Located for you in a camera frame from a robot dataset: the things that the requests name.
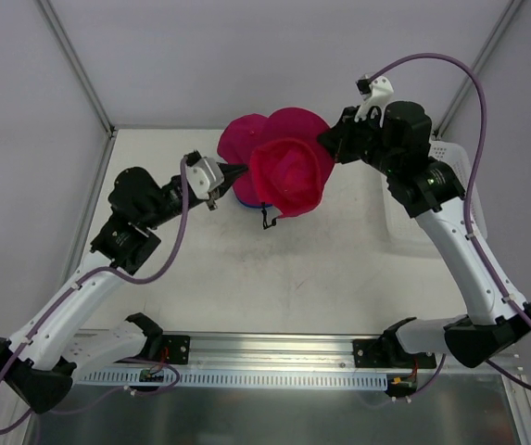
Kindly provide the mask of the left aluminium frame post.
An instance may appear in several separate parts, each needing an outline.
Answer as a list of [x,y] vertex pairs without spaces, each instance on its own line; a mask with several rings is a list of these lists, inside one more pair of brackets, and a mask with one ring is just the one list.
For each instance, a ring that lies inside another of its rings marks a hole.
[[44,22],[57,43],[59,51],[65,58],[70,70],[81,88],[90,108],[108,138],[115,133],[115,125],[108,116],[100,96],[90,80],[87,70],[71,41],[67,30],[59,17],[55,6],[49,0],[34,0]]

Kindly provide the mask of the aluminium mounting rail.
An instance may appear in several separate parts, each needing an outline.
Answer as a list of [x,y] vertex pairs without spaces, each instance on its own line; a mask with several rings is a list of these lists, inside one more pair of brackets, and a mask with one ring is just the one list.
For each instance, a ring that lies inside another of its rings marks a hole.
[[[166,336],[187,336],[190,352],[184,370],[230,370],[274,372],[376,372],[405,373],[411,368],[375,365],[357,368],[353,341],[375,341],[370,335],[300,335],[251,334],[165,331]],[[520,356],[512,348],[491,361],[505,371],[522,375],[525,371]],[[452,356],[447,356],[442,373],[492,374],[496,370],[489,364],[467,368]]]

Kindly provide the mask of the right aluminium frame post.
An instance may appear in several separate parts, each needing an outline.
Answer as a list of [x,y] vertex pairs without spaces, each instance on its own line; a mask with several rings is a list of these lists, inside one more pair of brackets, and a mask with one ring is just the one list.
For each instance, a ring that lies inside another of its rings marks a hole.
[[[513,22],[520,14],[524,4],[524,0],[510,0],[506,2],[505,7],[502,9],[498,19],[491,28],[486,40],[483,42],[473,60],[473,63],[470,66],[476,76],[479,76],[484,68],[488,65],[490,59],[493,57],[499,45],[504,40]],[[461,111],[469,94],[473,90],[473,82],[469,77],[466,77],[461,82],[460,86],[456,90],[456,93],[450,100],[446,111],[435,125],[433,137],[436,140],[441,140],[445,137],[447,131],[456,120],[456,117]]]

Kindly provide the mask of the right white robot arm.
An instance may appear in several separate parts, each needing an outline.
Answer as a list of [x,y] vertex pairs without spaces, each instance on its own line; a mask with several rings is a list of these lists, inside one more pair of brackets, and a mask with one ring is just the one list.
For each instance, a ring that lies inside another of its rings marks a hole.
[[[406,318],[377,343],[400,367],[418,353],[446,353],[475,368],[527,335],[531,303],[511,283],[485,239],[465,222],[466,193],[452,168],[430,155],[432,121],[414,102],[390,103],[359,121],[345,108],[336,125],[318,135],[335,162],[363,161],[386,177],[391,196],[433,242],[463,298],[466,313],[452,320]],[[499,290],[498,285],[505,283]]]

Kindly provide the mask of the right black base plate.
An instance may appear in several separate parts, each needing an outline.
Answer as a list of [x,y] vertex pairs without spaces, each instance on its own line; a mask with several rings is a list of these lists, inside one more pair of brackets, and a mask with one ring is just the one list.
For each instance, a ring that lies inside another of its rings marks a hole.
[[356,338],[352,341],[354,364],[357,368],[414,368],[435,369],[436,355],[427,353],[411,354],[389,337]]

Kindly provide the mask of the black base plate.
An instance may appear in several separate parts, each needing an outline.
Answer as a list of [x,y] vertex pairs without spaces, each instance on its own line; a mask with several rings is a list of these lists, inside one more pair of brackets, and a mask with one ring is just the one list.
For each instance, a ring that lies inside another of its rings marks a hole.
[[187,365],[191,338],[185,335],[162,333],[151,336],[134,359],[148,362]]
[[389,337],[356,338],[352,341],[354,364],[357,368],[414,368],[435,369],[436,355],[427,353],[411,354]]

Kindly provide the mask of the aluminium frame post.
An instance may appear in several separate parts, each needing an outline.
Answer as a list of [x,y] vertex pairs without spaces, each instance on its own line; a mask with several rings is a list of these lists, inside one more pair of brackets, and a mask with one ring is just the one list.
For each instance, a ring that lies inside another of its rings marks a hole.
[[[520,14],[524,4],[524,0],[510,0],[506,2],[505,7],[502,9],[498,19],[491,28],[486,40],[483,42],[473,60],[473,63],[470,66],[476,76],[479,76],[484,68],[488,65],[490,59],[493,57],[499,45],[504,40],[513,22]],[[433,137],[436,140],[441,140],[445,137],[447,131],[456,120],[456,117],[461,111],[469,94],[473,90],[473,82],[469,77],[466,77],[461,82],[460,86],[456,90],[456,93],[450,100],[446,111],[435,125]]]
[[44,22],[57,43],[59,51],[65,58],[70,70],[81,88],[90,108],[108,138],[115,133],[115,125],[108,116],[100,96],[90,80],[87,70],[71,41],[67,30],[59,17],[55,6],[49,0],[34,0]]

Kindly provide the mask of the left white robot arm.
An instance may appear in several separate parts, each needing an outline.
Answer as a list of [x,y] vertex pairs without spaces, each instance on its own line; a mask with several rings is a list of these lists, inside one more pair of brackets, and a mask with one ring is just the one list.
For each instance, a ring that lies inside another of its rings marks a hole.
[[155,361],[164,348],[161,327],[142,313],[93,339],[76,334],[100,304],[124,283],[158,280],[183,242],[189,211],[217,200],[247,173],[194,152],[179,174],[159,185],[142,167],[121,172],[108,196],[111,214],[75,273],[18,332],[0,337],[0,383],[33,413],[53,410],[73,384],[113,362]]

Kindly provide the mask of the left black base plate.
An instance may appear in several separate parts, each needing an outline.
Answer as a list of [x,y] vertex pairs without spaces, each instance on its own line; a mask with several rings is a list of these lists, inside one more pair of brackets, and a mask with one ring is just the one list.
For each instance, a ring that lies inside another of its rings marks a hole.
[[162,333],[151,336],[134,359],[148,362],[187,365],[191,338],[185,335]]

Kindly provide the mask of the pink cap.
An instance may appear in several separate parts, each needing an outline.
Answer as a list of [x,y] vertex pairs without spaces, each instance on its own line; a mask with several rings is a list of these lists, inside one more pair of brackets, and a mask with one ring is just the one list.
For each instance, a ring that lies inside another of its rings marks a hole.
[[259,203],[271,205],[281,219],[315,210],[335,166],[318,137],[330,126],[304,108],[281,108],[268,117],[249,158]]
[[[218,155],[229,164],[248,165],[266,120],[263,115],[248,114],[232,121],[221,134]],[[244,199],[259,199],[250,172],[234,183],[233,190],[236,196]]]

